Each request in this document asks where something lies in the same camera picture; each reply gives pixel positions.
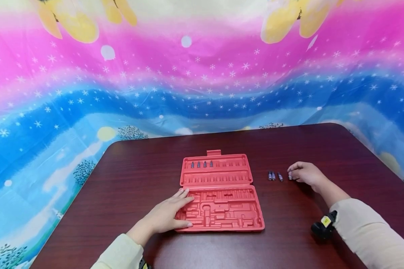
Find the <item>tool case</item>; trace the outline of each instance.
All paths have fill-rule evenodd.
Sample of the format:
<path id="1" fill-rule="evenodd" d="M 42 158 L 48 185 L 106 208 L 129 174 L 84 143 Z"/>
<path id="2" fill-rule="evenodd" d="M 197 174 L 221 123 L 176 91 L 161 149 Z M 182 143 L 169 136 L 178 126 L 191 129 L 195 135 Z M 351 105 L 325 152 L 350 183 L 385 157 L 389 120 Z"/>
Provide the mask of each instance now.
<path id="1" fill-rule="evenodd" d="M 195 199 L 179 210 L 175 218 L 191 221 L 193 226 L 177 231 L 253 232 L 265 229 L 252 182 L 245 154 L 221 155 L 221 150 L 209 150 L 207 156 L 184 158 L 180 185 L 189 188 L 189 196 Z"/>

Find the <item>wooden table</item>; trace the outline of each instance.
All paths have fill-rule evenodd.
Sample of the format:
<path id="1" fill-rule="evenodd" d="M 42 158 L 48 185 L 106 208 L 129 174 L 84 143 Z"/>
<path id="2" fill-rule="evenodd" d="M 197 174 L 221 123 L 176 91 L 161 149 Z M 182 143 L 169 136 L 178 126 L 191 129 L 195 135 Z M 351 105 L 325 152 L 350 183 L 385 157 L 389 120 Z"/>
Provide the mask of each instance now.
<path id="1" fill-rule="evenodd" d="M 304 184 L 288 181 L 295 161 L 313 162 L 404 238 L 404 183 L 344 127 L 317 124 L 112 144 L 31 268 L 89 268 L 120 233 L 179 188 L 184 157 L 245 153 L 266 224 L 263 232 L 168 232 L 144 257 L 154 268 L 363 268 L 338 235 L 326 243 L 310 226 L 327 212 Z M 268 170 L 284 182 L 268 181 Z"/>

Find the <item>fabric backdrop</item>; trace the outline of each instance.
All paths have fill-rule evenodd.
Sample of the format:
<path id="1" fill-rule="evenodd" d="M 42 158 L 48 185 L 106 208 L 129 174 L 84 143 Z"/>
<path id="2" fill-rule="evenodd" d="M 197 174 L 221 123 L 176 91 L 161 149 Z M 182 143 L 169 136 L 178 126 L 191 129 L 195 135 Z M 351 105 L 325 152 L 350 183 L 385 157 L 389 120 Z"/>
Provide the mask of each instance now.
<path id="1" fill-rule="evenodd" d="M 0 0 L 0 268 L 115 141 L 321 122 L 404 181 L 404 0 Z"/>

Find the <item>sleeve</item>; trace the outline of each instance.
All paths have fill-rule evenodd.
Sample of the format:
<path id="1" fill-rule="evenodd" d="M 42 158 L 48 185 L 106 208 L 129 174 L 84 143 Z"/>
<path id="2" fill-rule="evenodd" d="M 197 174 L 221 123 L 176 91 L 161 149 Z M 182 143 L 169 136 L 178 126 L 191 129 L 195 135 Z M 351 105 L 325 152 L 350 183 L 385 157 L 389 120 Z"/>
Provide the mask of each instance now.
<path id="1" fill-rule="evenodd" d="M 142 252 L 142 246 L 121 234 L 100 255 L 91 269 L 138 269 Z"/>
<path id="2" fill-rule="evenodd" d="M 404 239 L 371 207 L 350 198 L 335 203 L 333 210 L 334 227 L 365 266 L 404 269 Z"/>

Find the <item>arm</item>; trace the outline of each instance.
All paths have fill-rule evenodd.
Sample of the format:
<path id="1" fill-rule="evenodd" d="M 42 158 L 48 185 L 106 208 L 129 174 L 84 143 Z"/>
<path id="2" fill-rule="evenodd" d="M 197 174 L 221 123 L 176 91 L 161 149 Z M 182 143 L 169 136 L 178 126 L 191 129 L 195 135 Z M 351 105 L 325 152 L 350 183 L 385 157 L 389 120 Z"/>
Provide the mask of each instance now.
<path id="1" fill-rule="evenodd" d="M 371 207 L 350 198 L 313 164 L 297 162 L 288 172 L 319 193 L 330 211 L 338 212 L 337 232 L 368 268 L 404 268 L 404 239 Z"/>
<path id="2" fill-rule="evenodd" d="M 119 235 L 91 269 L 137 269 L 143 247 L 151 236 L 193 226 L 189 221 L 174 219 L 179 209 L 194 200 L 194 197 L 187 197 L 188 193 L 189 189 L 180 189 L 171 198 L 155 206 L 126 234 Z"/>

